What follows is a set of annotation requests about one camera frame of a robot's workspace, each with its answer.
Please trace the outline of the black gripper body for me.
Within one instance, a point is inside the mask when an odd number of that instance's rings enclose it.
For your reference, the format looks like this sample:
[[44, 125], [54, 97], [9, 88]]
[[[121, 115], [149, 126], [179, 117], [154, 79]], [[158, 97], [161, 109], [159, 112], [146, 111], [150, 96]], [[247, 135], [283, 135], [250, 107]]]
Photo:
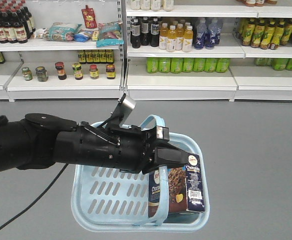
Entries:
[[160, 166], [156, 151], [165, 140], [156, 136], [156, 129], [138, 126], [107, 128], [82, 124], [74, 131], [61, 131], [56, 137], [53, 161], [74, 165], [120, 169], [127, 173], [147, 174]]

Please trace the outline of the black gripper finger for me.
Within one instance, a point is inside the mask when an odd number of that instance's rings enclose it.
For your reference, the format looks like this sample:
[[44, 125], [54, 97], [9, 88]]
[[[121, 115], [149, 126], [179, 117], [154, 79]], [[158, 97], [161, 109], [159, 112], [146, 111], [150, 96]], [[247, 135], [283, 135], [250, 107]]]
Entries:
[[188, 163], [190, 153], [170, 143], [163, 143], [155, 148], [155, 165], [158, 167], [181, 168]]

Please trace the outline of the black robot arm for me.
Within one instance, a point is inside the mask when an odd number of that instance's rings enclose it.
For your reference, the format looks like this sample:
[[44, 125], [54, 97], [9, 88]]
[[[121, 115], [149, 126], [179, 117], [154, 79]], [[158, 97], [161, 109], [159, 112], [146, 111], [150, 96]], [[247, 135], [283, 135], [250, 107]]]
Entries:
[[19, 121], [0, 116], [0, 172], [46, 169], [55, 163], [147, 174], [161, 166], [180, 168], [189, 154], [170, 144], [167, 127], [123, 128], [122, 115], [93, 127], [43, 113]]

